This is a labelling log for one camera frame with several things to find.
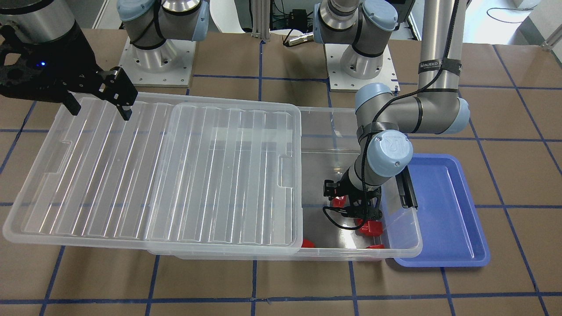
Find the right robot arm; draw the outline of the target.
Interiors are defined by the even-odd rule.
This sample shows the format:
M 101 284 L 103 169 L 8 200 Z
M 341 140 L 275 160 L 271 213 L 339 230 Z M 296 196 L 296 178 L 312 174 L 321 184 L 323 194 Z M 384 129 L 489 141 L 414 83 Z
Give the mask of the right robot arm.
M 145 72 L 176 60 L 172 40 L 203 41 L 208 0 L 116 0 L 115 15 L 129 37 L 134 60 Z M 138 90 L 122 66 L 105 70 L 83 32 L 86 18 L 68 0 L 1 2 L 1 95 L 62 104 L 70 114 L 82 106 L 76 93 L 95 96 L 132 116 Z

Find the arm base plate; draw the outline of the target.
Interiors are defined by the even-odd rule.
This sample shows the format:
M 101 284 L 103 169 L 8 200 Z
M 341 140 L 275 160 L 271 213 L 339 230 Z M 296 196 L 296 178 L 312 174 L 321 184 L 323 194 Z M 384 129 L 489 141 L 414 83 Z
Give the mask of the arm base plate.
M 141 50 L 127 39 L 118 65 L 136 87 L 188 88 L 197 43 L 167 40 L 154 50 Z
M 392 92 L 401 90 L 389 46 L 377 57 L 361 56 L 345 44 L 324 48 L 331 91 L 355 93 L 370 83 L 385 84 Z

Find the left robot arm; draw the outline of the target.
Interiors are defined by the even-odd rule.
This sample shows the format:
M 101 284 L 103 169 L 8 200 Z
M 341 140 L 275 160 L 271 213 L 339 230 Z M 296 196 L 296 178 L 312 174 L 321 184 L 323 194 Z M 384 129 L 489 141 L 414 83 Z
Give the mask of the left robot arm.
M 424 6 L 418 88 L 395 96 L 383 83 L 369 83 L 355 94 L 360 154 L 341 180 L 326 180 L 329 200 L 348 197 L 346 207 L 324 206 L 362 223 L 378 220 L 381 186 L 401 174 L 413 157 L 408 134 L 462 131 L 470 118 L 458 96 L 465 0 L 432 0 Z M 385 0 L 324 0 L 314 9 L 313 37 L 321 44 L 347 44 L 343 63 L 353 76 L 376 76 L 399 14 Z

